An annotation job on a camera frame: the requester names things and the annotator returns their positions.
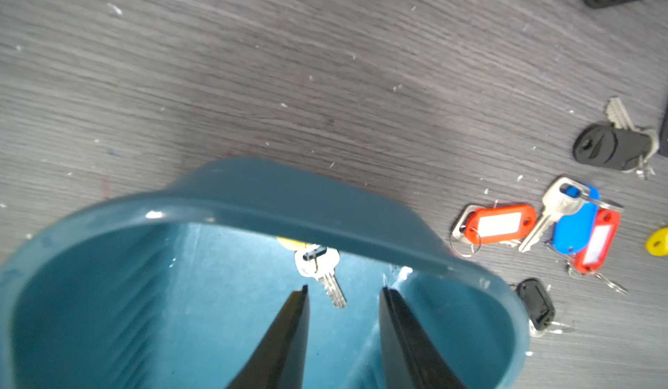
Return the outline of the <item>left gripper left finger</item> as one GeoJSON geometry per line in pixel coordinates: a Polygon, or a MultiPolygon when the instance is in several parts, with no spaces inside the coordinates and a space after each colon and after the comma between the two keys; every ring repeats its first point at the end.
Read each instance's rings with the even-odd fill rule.
{"type": "Polygon", "coordinates": [[[308,287],[303,286],[287,298],[256,350],[228,387],[302,388],[310,314],[308,287]]]}

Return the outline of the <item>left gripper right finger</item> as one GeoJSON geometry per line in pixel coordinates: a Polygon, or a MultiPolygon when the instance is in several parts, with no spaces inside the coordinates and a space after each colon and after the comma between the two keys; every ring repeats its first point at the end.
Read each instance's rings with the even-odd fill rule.
{"type": "Polygon", "coordinates": [[[463,388],[399,291],[380,293],[379,326],[387,388],[463,388]]]}

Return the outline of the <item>teal plastic storage box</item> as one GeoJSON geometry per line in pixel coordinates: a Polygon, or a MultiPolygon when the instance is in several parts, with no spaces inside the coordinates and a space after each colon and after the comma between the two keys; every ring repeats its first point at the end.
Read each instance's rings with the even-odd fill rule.
{"type": "Polygon", "coordinates": [[[309,289],[306,388],[382,388],[383,288],[470,388],[507,388],[530,345],[515,291],[409,207],[259,159],[60,220],[1,270],[4,388],[223,388],[289,295],[309,289]],[[337,249],[347,307],[277,237],[337,249]]]}

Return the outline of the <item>red tag key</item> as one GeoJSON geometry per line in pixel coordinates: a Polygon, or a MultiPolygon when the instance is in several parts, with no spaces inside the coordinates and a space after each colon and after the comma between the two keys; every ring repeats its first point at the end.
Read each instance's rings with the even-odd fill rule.
{"type": "Polygon", "coordinates": [[[483,246],[518,246],[534,229],[538,217],[527,204],[466,206],[455,221],[449,239],[454,253],[463,258],[476,255],[483,246]]]}
{"type": "Polygon", "coordinates": [[[587,247],[568,260],[567,272],[570,277],[574,279],[595,277],[617,293],[624,295],[630,293],[624,286],[608,279],[600,272],[605,265],[620,221],[620,213],[610,209],[598,210],[587,247]]]}

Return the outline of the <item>blue tag key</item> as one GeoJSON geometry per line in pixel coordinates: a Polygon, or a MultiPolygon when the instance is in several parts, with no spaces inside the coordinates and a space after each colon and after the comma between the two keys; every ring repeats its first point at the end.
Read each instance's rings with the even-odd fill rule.
{"type": "Polygon", "coordinates": [[[580,253],[589,244],[598,211],[623,210],[620,204],[601,199],[596,188],[565,176],[558,177],[546,189],[542,203],[543,211],[535,227],[518,244],[520,253],[530,251],[551,227],[549,245],[555,252],[566,256],[580,253]]]}

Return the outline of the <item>yellow white tag key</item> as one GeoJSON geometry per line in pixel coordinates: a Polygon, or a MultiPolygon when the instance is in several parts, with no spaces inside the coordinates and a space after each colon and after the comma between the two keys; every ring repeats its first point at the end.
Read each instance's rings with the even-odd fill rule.
{"type": "Polygon", "coordinates": [[[645,249],[655,257],[668,255],[668,227],[659,228],[645,242],[645,249]]]}

